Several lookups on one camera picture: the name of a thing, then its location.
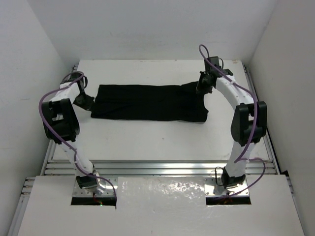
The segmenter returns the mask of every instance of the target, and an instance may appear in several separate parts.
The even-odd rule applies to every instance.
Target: black pants
[[[208,110],[196,86],[100,85],[91,117],[205,122]]]

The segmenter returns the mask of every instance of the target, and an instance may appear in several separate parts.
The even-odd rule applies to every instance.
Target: white wall
[[[39,174],[47,148],[38,101],[69,70],[26,0],[1,1],[0,52],[0,236],[4,236],[25,177]]]
[[[278,0],[250,66],[306,235],[315,235],[314,11],[314,0]]]
[[[28,0],[67,65],[79,59],[248,62],[276,0]]]

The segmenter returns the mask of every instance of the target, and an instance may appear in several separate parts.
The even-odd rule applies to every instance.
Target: black cloth
[[[196,86],[100,85],[91,117],[205,122],[208,110]]]

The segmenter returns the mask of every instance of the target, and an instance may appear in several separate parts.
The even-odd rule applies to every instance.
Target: folded black cloth
[[[205,122],[208,110],[196,86],[100,85],[91,117]]]

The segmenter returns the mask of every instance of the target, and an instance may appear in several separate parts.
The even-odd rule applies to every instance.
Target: white panel
[[[248,88],[240,61],[225,61],[236,81]],[[96,96],[100,84],[181,85],[199,79],[202,60],[82,60],[89,83],[86,93]],[[78,145],[90,160],[227,160],[233,139],[233,108],[214,89],[205,95],[209,110],[204,124],[178,121],[135,121],[90,118],[75,107],[80,123]],[[263,140],[251,157],[268,159]],[[54,159],[66,159],[56,150]]]
[[[282,170],[288,170],[306,235],[315,235],[315,1],[279,0],[251,62]]]
[[[235,206],[206,206],[199,177],[118,182],[115,210],[71,206],[74,177],[37,177],[19,236],[303,235],[285,176],[264,176],[250,189],[252,205]]]
[[[0,7],[0,235],[10,227],[25,177],[39,174],[47,148],[41,96],[67,73],[25,0]]]
[[[276,0],[28,0],[68,65],[79,59],[198,59],[198,45],[249,61]]]

